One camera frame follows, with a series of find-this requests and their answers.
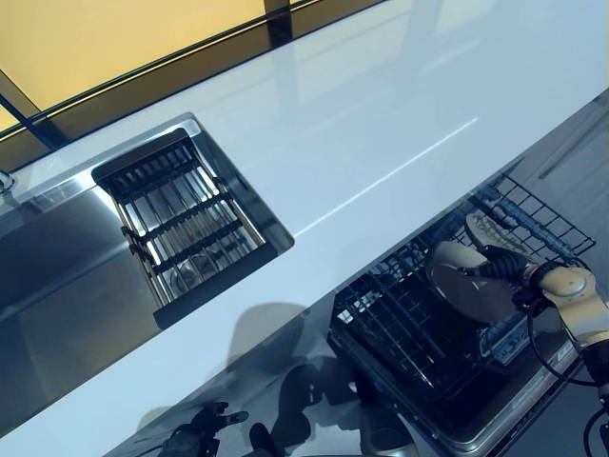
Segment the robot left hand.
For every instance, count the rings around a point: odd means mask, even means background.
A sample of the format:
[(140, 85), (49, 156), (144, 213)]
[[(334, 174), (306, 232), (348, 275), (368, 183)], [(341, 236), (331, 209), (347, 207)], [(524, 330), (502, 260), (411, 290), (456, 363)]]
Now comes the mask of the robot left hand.
[(216, 456), (220, 445), (216, 434), (248, 418), (246, 411), (226, 413), (227, 408), (227, 402), (205, 404), (188, 423), (179, 425), (170, 433), (161, 445), (159, 456)]

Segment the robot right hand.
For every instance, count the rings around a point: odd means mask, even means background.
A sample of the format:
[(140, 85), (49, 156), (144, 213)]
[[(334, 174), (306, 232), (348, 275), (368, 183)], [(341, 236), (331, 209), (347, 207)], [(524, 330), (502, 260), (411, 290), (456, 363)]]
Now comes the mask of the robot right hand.
[(517, 285), (512, 302), (520, 311), (537, 315), (547, 308), (556, 307), (543, 295), (540, 283), (550, 271), (561, 267), (560, 263), (531, 263), (523, 254), (496, 246), (486, 246), (482, 255), (485, 257), (483, 263), (472, 268), (458, 268), (458, 272), (465, 276), (503, 280)]

